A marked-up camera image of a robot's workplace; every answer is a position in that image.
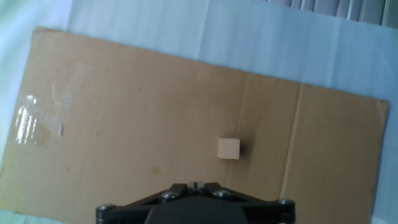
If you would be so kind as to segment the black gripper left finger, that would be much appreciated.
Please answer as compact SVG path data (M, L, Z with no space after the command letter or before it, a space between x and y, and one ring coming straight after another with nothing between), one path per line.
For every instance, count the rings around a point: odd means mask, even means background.
M158 205L173 202L184 197L194 196L197 193L197 183L173 184L169 189L150 195L136 202L117 206L105 203L96 208L95 223L144 223L149 212Z

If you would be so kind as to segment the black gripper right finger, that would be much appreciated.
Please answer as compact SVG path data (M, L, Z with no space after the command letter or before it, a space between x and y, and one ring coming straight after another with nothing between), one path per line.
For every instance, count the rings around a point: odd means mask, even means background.
M249 223L295 223L295 202L291 199L265 201L222 187L217 182L199 182L198 193L237 205L242 208Z

